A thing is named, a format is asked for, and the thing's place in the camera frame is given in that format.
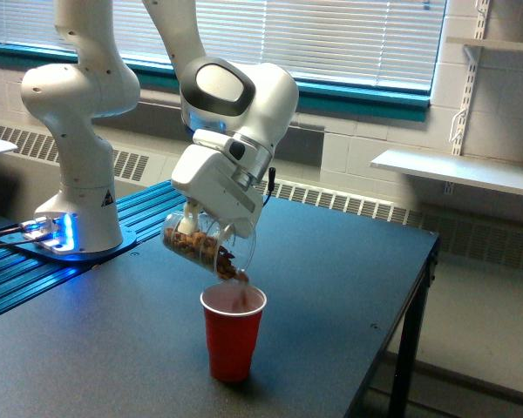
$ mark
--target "warning label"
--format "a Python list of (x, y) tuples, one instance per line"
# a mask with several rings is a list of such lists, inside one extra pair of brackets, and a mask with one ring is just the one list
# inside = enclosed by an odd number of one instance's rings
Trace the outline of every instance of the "warning label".
[(101, 206), (109, 206), (112, 203), (114, 203), (114, 199), (112, 198), (111, 191), (107, 190), (106, 191), (106, 196), (103, 199), (103, 205), (101, 205)]

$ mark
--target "radiator vent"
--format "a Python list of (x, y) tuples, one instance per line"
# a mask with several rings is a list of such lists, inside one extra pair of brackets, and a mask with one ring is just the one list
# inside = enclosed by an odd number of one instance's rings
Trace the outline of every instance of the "radiator vent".
[[(262, 181), (256, 189), (267, 194), (267, 182)], [(444, 252), (523, 270), (523, 230), (514, 226), (494, 225), (461, 214), (422, 213), (392, 202), (280, 179), (275, 182), (274, 193), (279, 199), (434, 231), (442, 238)]]
[[(50, 135), (0, 126), (0, 139), (17, 145), (14, 153), (26, 158), (58, 162), (58, 148)], [(139, 182), (146, 170), (147, 155), (113, 150), (114, 177)]]

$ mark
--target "table leg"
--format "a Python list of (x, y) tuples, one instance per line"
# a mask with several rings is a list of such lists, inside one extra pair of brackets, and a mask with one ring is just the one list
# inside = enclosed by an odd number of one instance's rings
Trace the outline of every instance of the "table leg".
[(417, 357), (420, 328), (422, 319), (425, 316), (426, 296), (431, 283), (431, 264), (433, 262), (433, 260), (429, 260), (425, 269), (425, 276), (421, 279), (417, 293), (412, 298), (411, 304), (404, 315), (403, 332), (401, 333), (399, 354), (397, 355), (397, 365), (395, 366), (395, 378), (393, 380), (393, 389), (391, 390), (389, 418), (404, 417), (411, 387), (412, 369)]

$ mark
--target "teal window sill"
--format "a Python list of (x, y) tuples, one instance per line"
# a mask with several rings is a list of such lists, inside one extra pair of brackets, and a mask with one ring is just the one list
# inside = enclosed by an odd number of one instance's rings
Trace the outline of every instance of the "teal window sill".
[[(76, 63), (73, 52), (47, 50), (30, 46), (0, 44), (1, 67), (31, 68), (49, 63)], [(171, 65), (125, 59), (138, 75), (142, 86), (163, 87), (177, 92), (178, 81)], [(424, 122), (430, 105), (428, 95), (370, 88), (319, 84), (297, 80), (299, 110), (319, 111), (337, 116), (362, 114)]]

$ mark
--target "floor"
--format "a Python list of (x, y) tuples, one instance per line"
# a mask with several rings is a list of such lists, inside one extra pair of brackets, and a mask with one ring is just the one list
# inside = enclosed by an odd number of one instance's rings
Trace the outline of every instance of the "floor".
[[(386, 416), (392, 355), (358, 416)], [(523, 271), (442, 254), (418, 361), (407, 417), (523, 417)]]

